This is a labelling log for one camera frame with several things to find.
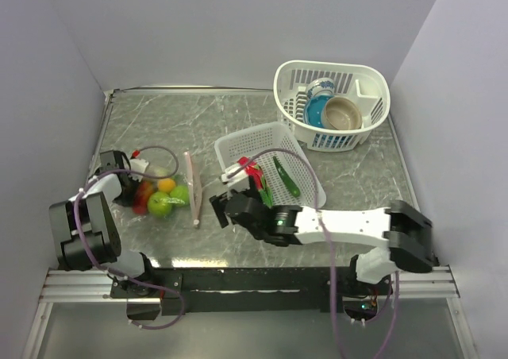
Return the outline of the green fake leafy vegetable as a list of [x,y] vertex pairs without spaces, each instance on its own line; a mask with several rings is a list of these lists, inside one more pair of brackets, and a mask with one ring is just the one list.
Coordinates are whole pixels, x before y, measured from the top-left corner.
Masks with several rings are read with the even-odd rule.
[[285,168],[280,163],[279,159],[276,156],[272,157],[273,163],[275,165],[275,169],[279,175],[279,178],[282,180],[285,188],[289,191],[289,193],[295,197],[296,199],[301,196],[301,191],[296,185],[296,183],[289,176]]

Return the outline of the orange fake fruit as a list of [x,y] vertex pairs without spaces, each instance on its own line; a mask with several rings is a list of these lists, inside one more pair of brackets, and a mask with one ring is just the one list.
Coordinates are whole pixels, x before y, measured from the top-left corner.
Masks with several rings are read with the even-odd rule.
[[172,178],[159,179],[157,181],[157,189],[163,193],[170,194],[177,186]]

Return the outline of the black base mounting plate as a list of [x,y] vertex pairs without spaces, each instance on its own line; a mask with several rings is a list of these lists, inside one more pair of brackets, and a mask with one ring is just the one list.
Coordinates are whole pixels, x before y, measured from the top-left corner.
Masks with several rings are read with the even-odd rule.
[[205,312],[330,310],[327,267],[155,268],[154,288],[113,279],[110,297],[135,321]]

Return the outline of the clear zip top bag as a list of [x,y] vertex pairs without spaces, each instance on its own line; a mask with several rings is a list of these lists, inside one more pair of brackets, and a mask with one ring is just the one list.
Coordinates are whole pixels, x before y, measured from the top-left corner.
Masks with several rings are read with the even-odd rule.
[[169,218],[177,208],[189,208],[191,225],[201,225],[202,183],[189,151],[183,153],[185,172],[174,175],[166,168],[151,164],[140,158],[141,151],[133,151],[129,158],[130,168],[137,186],[130,207],[135,214],[154,218]]

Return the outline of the aluminium frame rail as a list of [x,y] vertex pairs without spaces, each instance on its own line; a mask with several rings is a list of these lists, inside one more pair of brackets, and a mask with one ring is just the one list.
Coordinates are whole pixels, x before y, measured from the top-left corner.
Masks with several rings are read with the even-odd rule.
[[[113,281],[104,272],[65,272],[50,270],[39,295],[36,316],[21,355],[36,358],[40,352],[47,318],[57,303],[124,303],[111,296]],[[445,299],[452,317],[462,354],[465,358],[479,356],[460,299],[460,292],[449,267],[436,267],[433,272],[399,274],[400,299]]]

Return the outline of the red fake dragon fruit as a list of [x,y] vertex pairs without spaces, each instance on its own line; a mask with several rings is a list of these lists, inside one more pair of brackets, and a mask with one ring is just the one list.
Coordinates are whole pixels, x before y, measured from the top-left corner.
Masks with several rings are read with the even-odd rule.
[[245,188],[242,193],[255,197],[254,190],[257,190],[256,197],[266,207],[272,208],[274,206],[273,194],[261,166],[253,161],[248,164],[248,166],[244,169],[244,172],[248,175],[248,188]]

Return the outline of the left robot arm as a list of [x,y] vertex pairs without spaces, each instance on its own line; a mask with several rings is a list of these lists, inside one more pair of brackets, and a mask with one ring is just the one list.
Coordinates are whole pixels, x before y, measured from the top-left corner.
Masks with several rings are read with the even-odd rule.
[[96,268],[122,291],[146,297],[156,290],[158,278],[146,255],[121,247],[110,211],[114,202],[133,204],[140,182],[127,172],[129,168],[125,153],[102,152],[87,193],[51,205],[48,213],[58,269],[84,272]]

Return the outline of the white oval dish rack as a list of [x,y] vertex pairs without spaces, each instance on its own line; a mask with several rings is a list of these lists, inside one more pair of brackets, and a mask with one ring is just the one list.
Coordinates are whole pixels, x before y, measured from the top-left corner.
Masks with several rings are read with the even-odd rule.
[[273,92],[279,120],[308,149],[345,152],[387,118],[384,76],[365,65],[291,60],[278,67]]

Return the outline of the beige ceramic bowl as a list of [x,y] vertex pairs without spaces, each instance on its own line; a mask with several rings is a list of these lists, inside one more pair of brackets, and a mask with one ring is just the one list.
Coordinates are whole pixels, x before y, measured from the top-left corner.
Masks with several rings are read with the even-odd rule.
[[342,97],[333,97],[325,104],[321,120],[326,129],[339,131],[356,130],[363,123],[358,107]]

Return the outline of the blue white patterned bowl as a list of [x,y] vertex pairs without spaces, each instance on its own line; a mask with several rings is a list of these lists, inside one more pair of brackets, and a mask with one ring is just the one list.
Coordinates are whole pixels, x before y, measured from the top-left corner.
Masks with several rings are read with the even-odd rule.
[[328,77],[322,77],[311,81],[306,87],[306,96],[312,99],[321,95],[332,95],[335,91],[335,83]]

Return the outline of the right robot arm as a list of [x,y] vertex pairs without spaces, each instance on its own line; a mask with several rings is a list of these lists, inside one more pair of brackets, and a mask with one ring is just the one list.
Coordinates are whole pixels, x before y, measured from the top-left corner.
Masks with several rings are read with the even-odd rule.
[[393,272],[432,272],[432,222],[398,200],[373,210],[315,210],[281,205],[269,208],[250,190],[210,198],[222,227],[237,224],[256,240],[287,247],[318,242],[367,245],[370,251],[351,263],[348,287],[365,294]]

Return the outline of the white rectangular perforated basket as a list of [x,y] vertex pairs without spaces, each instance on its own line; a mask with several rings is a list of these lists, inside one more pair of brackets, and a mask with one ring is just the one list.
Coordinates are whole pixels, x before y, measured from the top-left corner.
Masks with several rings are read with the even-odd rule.
[[[285,149],[306,159],[292,132],[281,122],[265,123],[230,133],[217,139],[214,148],[222,169],[227,169],[243,156],[251,158],[259,152],[273,148]],[[300,190],[298,198],[291,195],[280,179],[274,158],[280,162]],[[322,185],[314,184],[312,175],[299,159],[285,152],[270,152],[257,158],[255,162],[264,172],[275,205],[318,205],[320,208],[325,205],[326,194]]]

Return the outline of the green fake apple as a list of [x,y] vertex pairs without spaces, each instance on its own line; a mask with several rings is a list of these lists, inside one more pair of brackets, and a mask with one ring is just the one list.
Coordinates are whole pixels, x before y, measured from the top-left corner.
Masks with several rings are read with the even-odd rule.
[[171,197],[162,191],[154,192],[147,202],[149,214],[157,218],[166,218],[172,208]]
[[177,207],[186,207],[190,204],[189,191],[186,186],[177,185],[169,196],[171,203]]

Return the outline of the red fake mango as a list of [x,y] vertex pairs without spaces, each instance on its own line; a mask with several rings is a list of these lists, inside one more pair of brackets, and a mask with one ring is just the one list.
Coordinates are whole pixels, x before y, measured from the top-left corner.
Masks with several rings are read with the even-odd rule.
[[154,185],[150,181],[141,181],[134,195],[132,210],[135,214],[148,213],[148,201],[155,192]]

